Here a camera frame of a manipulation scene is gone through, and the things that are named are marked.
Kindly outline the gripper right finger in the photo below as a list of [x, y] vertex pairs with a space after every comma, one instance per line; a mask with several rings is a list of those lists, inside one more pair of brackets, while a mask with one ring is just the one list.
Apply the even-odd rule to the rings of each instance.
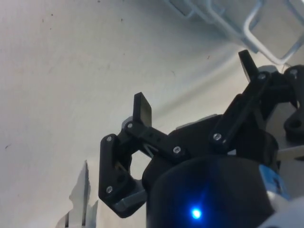
[[265, 124], [281, 103], [290, 103], [295, 108], [284, 122], [286, 139], [303, 144], [304, 66], [292, 66], [283, 73], [259, 71], [248, 50], [240, 51], [238, 56], [249, 83], [244, 92], [234, 98], [211, 131], [211, 144], [219, 150], [228, 149], [239, 129], [254, 112], [260, 114], [260, 120]]

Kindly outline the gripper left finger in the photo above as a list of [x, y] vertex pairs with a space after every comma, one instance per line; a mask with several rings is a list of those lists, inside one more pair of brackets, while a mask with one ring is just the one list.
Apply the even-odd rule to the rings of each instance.
[[131, 216], [147, 198], [142, 180], [130, 172], [137, 151], [173, 165], [189, 158], [180, 142], [152, 127], [152, 108], [141, 92], [134, 95], [131, 120], [118, 135], [109, 134], [100, 143], [98, 197], [121, 218]]

